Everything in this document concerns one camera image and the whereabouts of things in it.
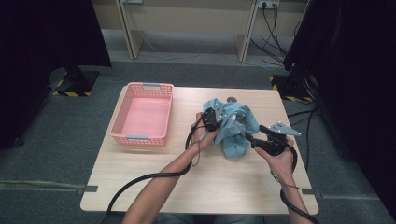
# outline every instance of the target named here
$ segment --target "finger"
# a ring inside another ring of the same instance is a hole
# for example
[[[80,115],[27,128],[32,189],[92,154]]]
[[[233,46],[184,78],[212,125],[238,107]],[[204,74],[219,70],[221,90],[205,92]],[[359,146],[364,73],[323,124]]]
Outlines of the finger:
[[[204,114],[203,112],[198,112],[198,113],[195,115],[195,119],[196,119],[196,120],[200,119],[201,116],[202,116],[203,114]]]
[[[267,161],[271,157],[270,154],[268,154],[264,149],[260,147],[254,147],[254,150],[259,154],[261,157],[265,158]]]
[[[291,138],[286,136],[286,142],[288,143],[289,146],[293,147],[294,141]]]

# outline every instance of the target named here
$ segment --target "person's hand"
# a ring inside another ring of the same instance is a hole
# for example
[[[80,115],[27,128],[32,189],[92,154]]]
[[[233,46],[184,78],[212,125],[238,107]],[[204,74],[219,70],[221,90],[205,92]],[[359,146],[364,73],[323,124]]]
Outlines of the person's hand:
[[[198,120],[200,120],[194,134],[192,135],[191,142],[192,143],[197,142],[201,138],[201,136],[204,134],[205,136],[200,142],[201,150],[212,145],[213,139],[216,137],[216,135],[219,134],[219,130],[215,130],[214,132],[210,132],[210,131],[206,130],[204,123],[200,119],[203,114],[204,113],[202,113],[202,112],[197,113],[196,121],[191,125],[191,127],[194,127],[196,122]]]
[[[286,137],[288,141],[288,145],[293,147],[294,142],[290,138]],[[292,161],[293,155],[288,147],[278,156],[271,156],[265,150],[255,147],[254,150],[265,158],[268,162],[272,173],[276,176],[276,178],[284,184],[290,184],[290,181],[293,181],[292,176]]]

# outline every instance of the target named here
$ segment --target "person's arm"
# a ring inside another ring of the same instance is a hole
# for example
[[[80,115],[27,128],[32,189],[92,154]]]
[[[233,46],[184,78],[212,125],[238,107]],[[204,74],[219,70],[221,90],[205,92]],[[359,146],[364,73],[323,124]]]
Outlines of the person's arm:
[[[293,146],[294,142],[288,139],[289,146]],[[282,186],[282,190],[285,193],[288,201],[294,206],[298,207],[300,210],[308,214],[308,210],[305,207],[304,201],[300,195],[300,192],[291,186],[295,186],[293,173],[292,173],[292,160],[293,155],[288,147],[285,148],[284,152],[278,156],[271,156],[265,150],[262,150],[259,147],[254,148],[256,152],[265,158],[270,166],[271,171],[279,180],[279,183]],[[312,223],[310,220],[305,217],[300,216],[294,211],[289,209],[290,221],[291,223]]]
[[[202,116],[202,113],[196,115],[197,120]],[[200,121],[198,127],[202,127],[204,124]],[[212,144],[214,137],[219,133],[206,132],[205,137],[199,141],[199,138],[205,131],[205,128],[197,128],[194,135],[192,136],[192,144],[187,148],[181,155],[174,159],[171,163],[165,166],[162,173],[174,173],[181,172],[192,159],[199,153],[200,150]],[[122,224],[130,223],[152,223],[159,211],[165,204],[172,190],[174,189],[179,176],[175,177],[159,177],[151,179],[142,191],[134,199],[134,202],[129,207],[125,214]]]

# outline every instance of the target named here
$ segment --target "black cable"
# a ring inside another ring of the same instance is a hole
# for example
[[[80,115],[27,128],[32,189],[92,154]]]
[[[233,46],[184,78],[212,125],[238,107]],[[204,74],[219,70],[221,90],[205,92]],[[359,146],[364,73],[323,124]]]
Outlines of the black cable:
[[[269,46],[273,47],[274,49],[277,49],[277,50],[279,50],[279,47],[277,47],[277,46],[275,46],[275,45],[271,44],[270,42],[268,42],[268,41],[269,41],[269,39],[266,39],[266,40],[265,40],[264,36],[262,36],[262,35],[260,35],[260,37],[261,37],[261,38],[262,38],[262,40],[265,42],[265,44],[267,44],[267,45],[269,45]]]
[[[305,141],[306,141],[306,160],[305,160],[305,170],[308,171],[308,164],[309,164],[309,140],[308,140],[308,134],[309,134],[309,125],[311,123],[312,116],[314,113],[318,110],[316,107],[314,110],[312,110],[311,114],[309,114],[308,118],[308,124],[306,125],[306,134],[305,134]]]
[[[274,30],[275,30],[275,37],[276,37],[276,43],[279,46],[279,51],[280,54],[283,56],[283,59],[285,59],[285,56],[287,54],[287,52],[280,46],[279,44],[279,39],[277,38],[277,26],[276,26],[276,22],[277,22],[277,4],[274,5]]]
[[[296,100],[296,102],[301,105],[311,105],[314,103],[313,101],[302,101],[302,100]]]
[[[264,44],[264,47],[263,47],[263,48],[265,48],[266,43],[269,43],[269,40],[270,40],[270,38],[272,37],[273,40],[274,40],[274,42],[279,46],[279,51],[280,51],[281,56],[283,56],[282,50],[280,49],[280,45],[279,45],[279,43],[277,42],[276,37],[274,36],[274,30],[275,30],[275,28],[276,28],[276,18],[274,18],[274,26],[273,26],[273,28],[271,29],[270,23],[268,22],[267,17],[265,16],[265,7],[262,9],[262,15],[264,16],[265,23],[267,23],[267,27],[268,27],[268,30],[269,30],[269,32],[270,32],[270,35],[268,36],[268,39],[265,41],[265,44]]]
[[[269,63],[269,64],[273,64],[273,65],[277,65],[277,66],[284,66],[282,63],[282,61],[280,59],[278,59],[275,54],[271,53],[270,51],[263,49],[262,47],[260,47],[258,44],[256,44],[256,42],[254,42],[254,40],[252,38],[250,38],[250,41],[258,48],[262,51],[262,54],[265,52],[268,56],[270,56],[271,58],[273,58],[275,61],[279,62],[279,63],[269,63],[267,61],[264,60],[263,55],[262,55],[262,60],[265,63]]]
[[[297,27],[300,25],[301,21],[297,22],[296,27],[294,28],[294,37],[296,37]]]
[[[194,134],[195,130],[196,130],[197,128],[201,128],[201,127],[198,127],[198,124],[199,124],[199,122],[200,122],[201,120],[202,120],[202,116],[196,121],[196,123],[194,124],[194,126],[191,127],[190,133],[189,133],[189,135],[188,135],[188,137],[187,137],[187,140],[186,140],[186,146],[185,146],[184,149],[189,148],[190,143],[191,143],[191,139],[192,139],[192,135]],[[113,212],[111,211],[111,209],[113,208],[113,205],[114,205],[114,203],[116,202],[116,200],[120,197],[120,195],[121,195],[125,190],[127,190],[127,189],[128,189],[129,187],[131,187],[132,185],[134,185],[134,184],[136,184],[136,183],[138,183],[138,182],[140,182],[140,181],[143,181],[143,180],[146,180],[146,179],[151,179],[151,178],[162,178],[162,177],[182,176],[182,175],[188,173],[189,170],[190,170],[190,168],[191,168],[191,163],[190,163],[184,170],[182,170],[182,171],[180,171],[180,172],[173,172],[173,173],[154,173],[154,174],[150,174],[150,175],[142,175],[142,176],[140,176],[140,177],[138,177],[138,178],[136,178],[136,179],[134,179],[134,180],[128,182],[128,183],[127,183],[126,185],[124,185],[121,189],[119,189],[119,191],[117,191],[117,193],[113,196],[113,198],[112,198],[111,201],[110,201],[110,204],[109,204],[108,207],[107,207],[106,214],[107,214],[107,215],[110,215],[111,213],[113,213]]]
[[[254,40],[252,38],[250,38],[250,41],[261,51],[265,51],[265,53],[267,53],[269,56],[271,56],[274,60],[282,63],[282,60],[280,60],[279,58],[276,57],[276,55],[268,50],[266,50],[265,48],[260,47],[258,44],[256,44],[256,42],[254,42]]]
[[[266,43],[269,43],[269,39],[272,37],[275,41],[275,43],[277,44],[277,49],[280,51],[281,56],[284,58],[285,54],[287,54],[288,52],[285,51],[279,44],[278,38],[277,38],[277,29],[276,29],[276,21],[277,21],[277,4],[275,4],[275,10],[274,10],[274,26],[271,29],[270,24],[267,20],[267,17],[265,16],[265,6],[262,7],[262,15],[264,16],[265,19],[265,23],[267,24],[268,30],[270,31],[270,35],[268,37],[268,39],[265,41],[265,45],[264,48],[266,46]]]
[[[297,157],[298,157],[297,151],[292,146],[287,145],[287,147],[290,149],[291,153],[293,154],[293,162],[292,162],[291,169],[294,172],[296,165],[297,165]],[[315,224],[319,224],[319,222],[314,217],[312,217],[311,215],[307,214],[306,212],[302,211],[300,208],[298,208],[298,207],[294,206],[292,203],[290,203],[288,198],[286,198],[286,195],[283,192],[283,189],[280,190],[280,199],[293,212],[297,213],[298,215],[300,215],[302,217],[305,217],[306,219],[312,221]]]
[[[294,113],[294,114],[288,115],[288,118],[291,118],[291,117],[294,117],[294,116],[297,116],[297,115],[302,115],[302,114],[311,113],[313,110],[315,110],[315,109],[296,112],[296,113]]]
[[[304,119],[300,119],[299,121],[292,123],[291,126],[296,125],[296,124],[298,124],[298,123],[300,123],[300,122],[303,122],[303,121],[306,120],[306,119],[309,119],[309,117],[308,117],[308,118],[304,118]]]

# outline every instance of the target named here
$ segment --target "wooden table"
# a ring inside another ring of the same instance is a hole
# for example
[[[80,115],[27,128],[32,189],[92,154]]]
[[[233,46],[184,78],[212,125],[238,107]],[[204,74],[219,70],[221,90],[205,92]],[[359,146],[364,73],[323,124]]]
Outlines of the wooden table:
[[[118,111],[125,88],[115,111]],[[94,192],[85,191],[81,208],[85,211],[106,211],[114,194],[126,183],[141,175],[157,173],[184,150],[184,144],[196,112],[203,103],[218,98],[226,103],[229,96],[252,110],[263,125],[289,121],[277,91],[174,88],[174,99],[165,147],[120,146],[110,136],[115,114],[109,123],[105,139],[87,186],[97,186]],[[254,134],[265,138],[262,133]],[[302,160],[294,172],[295,181],[302,189],[311,189]],[[114,204],[113,210],[126,211],[135,196],[149,181],[127,189]],[[238,159],[227,160],[222,145],[201,153],[199,164],[180,178],[161,212],[193,214],[287,214],[279,198],[280,185],[271,176],[267,162],[249,148]],[[303,194],[310,214],[318,212],[313,194]]]

